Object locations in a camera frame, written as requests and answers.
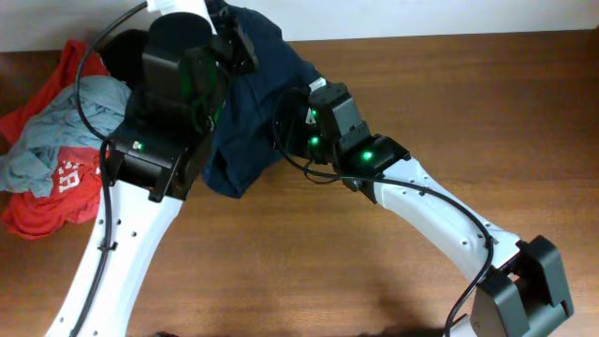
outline white wall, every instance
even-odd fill
[[[89,40],[139,0],[0,0],[0,51]],[[599,0],[229,0],[278,23],[288,40],[594,28]],[[124,27],[146,28],[142,12]]]

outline pile of clothes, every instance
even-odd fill
[[[225,6],[214,0],[209,11],[218,13]],[[230,88],[202,176],[215,192],[240,198],[262,170],[279,159],[270,134],[278,95],[290,86],[306,86],[320,74],[283,41],[276,24],[253,10],[228,8],[254,42],[260,69]],[[123,32],[85,65],[81,104],[104,135],[121,123],[131,90],[143,83],[141,53],[147,41],[145,31]],[[12,144],[0,156],[0,191],[12,193],[0,221],[26,239],[48,236],[66,222],[80,224],[97,213],[100,140],[80,120],[73,88],[86,47],[68,41],[42,89],[0,118],[0,135]]]

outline dark blue cloth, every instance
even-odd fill
[[[212,0],[209,12],[226,3]],[[281,156],[273,149],[271,117],[277,96],[289,87],[305,86],[320,74],[283,41],[281,29],[262,14],[229,6],[254,43],[259,70],[237,78],[226,97],[212,144],[212,156],[203,168],[206,185],[222,195],[241,198],[262,170]]]

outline cable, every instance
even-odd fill
[[[146,8],[148,4],[143,2],[130,10],[128,10],[125,14],[123,14],[116,21],[111,23],[108,27],[106,27],[95,39],[94,41],[87,47],[85,50],[85,54],[81,58],[79,63],[79,67],[77,68],[77,74],[75,75],[75,103],[77,105],[77,113],[79,114],[81,121],[87,127],[87,129],[94,134],[94,136],[98,137],[102,140],[102,144],[100,145],[100,175],[102,179],[102,192],[104,196],[104,210],[105,210],[105,220],[104,220],[104,239],[102,240],[102,244],[98,247],[98,249],[102,252],[100,255],[100,260],[97,264],[97,269],[95,270],[94,280],[92,281],[92,285],[90,286],[90,290],[87,293],[87,297],[85,298],[85,303],[81,308],[81,312],[79,317],[77,318],[77,322],[75,323],[75,327],[70,332],[71,337],[75,337],[79,334],[81,328],[83,327],[83,323],[85,323],[85,319],[89,314],[89,311],[94,303],[95,293],[100,285],[100,281],[102,279],[102,274],[104,273],[104,269],[106,268],[106,262],[109,258],[109,252],[113,249],[112,246],[112,208],[110,201],[110,178],[107,173],[106,168],[106,151],[108,149],[110,143],[110,136],[104,136],[99,133],[87,120],[85,117],[85,113],[83,113],[83,108],[81,106],[80,99],[80,81],[81,74],[83,73],[83,69],[85,67],[85,62],[95,50],[95,47],[106,37],[114,28],[118,27],[121,23],[125,22],[127,19],[132,17],[137,12]]]
[[[298,88],[292,88],[291,90],[292,91],[297,90],[297,91],[303,92],[303,91],[301,91],[301,89],[298,89]],[[447,320],[446,320],[444,331],[445,331],[445,337],[450,337],[453,322],[455,320],[456,315],[460,311],[461,306],[466,302],[466,300],[468,300],[468,297],[473,293],[476,286],[487,276],[487,273],[490,270],[490,267],[491,267],[491,264],[493,261],[493,255],[494,255],[494,247],[493,247],[494,243],[493,243],[493,237],[489,234],[489,231],[480,222],[480,220],[478,220],[478,218],[476,218],[476,216],[472,212],[470,212],[468,209],[466,209],[463,205],[461,205],[455,199],[450,198],[450,197],[448,197],[442,193],[439,193],[437,191],[434,191],[434,190],[430,189],[429,187],[420,186],[420,185],[417,185],[414,183],[405,183],[405,182],[399,182],[399,181],[383,179],[383,178],[348,176],[348,175],[342,175],[342,174],[319,172],[319,171],[309,169],[309,166],[313,163],[312,160],[309,161],[305,166],[302,166],[301,164],[297,163],[295,160],[293,160],[293,158],[289,155],[289,153],[283,148],[283,145],[281,144],[281,139],[277,132],[277,120],[278,120],[278,115],[280,113],[279,108],[280,108],[283,96],[284,95],[279,95],[279,97],[274,105],[274,113],[272,116],[272,124],[271,124],[271,127],[272,127],[271,131],[272,131],[272,135],[274,137],[274,143],[275,143],[276,147],[278,148],[279,152],[287,160],[287,162],[289,162],[296,169],[300,169],[301,171],[303,171],[303,173],[306,177],[308,177],[308,174],[312,174],[316,177],[330,179],[330,181],[327,181],[327,182],[317,182],[317,181],[314,181],[313,179],[308,178],[312,182],[318,183],[318,184],[326,184],[326,183],[334,183],[338,180],[363,181],[363,182],[370,182],[370,183],[388,183],[388,184],[392,184],[392,185],[415,189],[416,191],[420,191],[421,196],[430,194],[434,197],[437,197],[437,198],[447,202],[451,206],[455,207],[458,211],[460,211],[464,215],[466,215],[476,225],[476,227],[482,232],[482,234],[485,238],[485,244],[487,245],[487,249],[488,249],[487,258],[485,259],[485,262],[484,262],[482,268],[480,269],[480,271],[478,272],[478,274],[476,275],[476,277],[466,287],[466,290],[464,290],[464,292],[460,295],[460,297],[458,298],[458,300],[456,301],[454,306],[449,311],[449,315],[447,315]]]

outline wooden table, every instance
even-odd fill
[[[409,149],[456,196],[524,240],[543,234],[557,244],[576,313],[554,336],[597,335],[596,32],[293,46],[348,85],[373,132]],[[41,85],[56,56],[0,56],[2,112]],[[35,242],[0,234],[0,335],[43,335],[90,231],[68,225]],[[280,162],[241,200],[196,184],[158,247],[128,331],[352,336],[440,327],[465,287],[396,215]]]

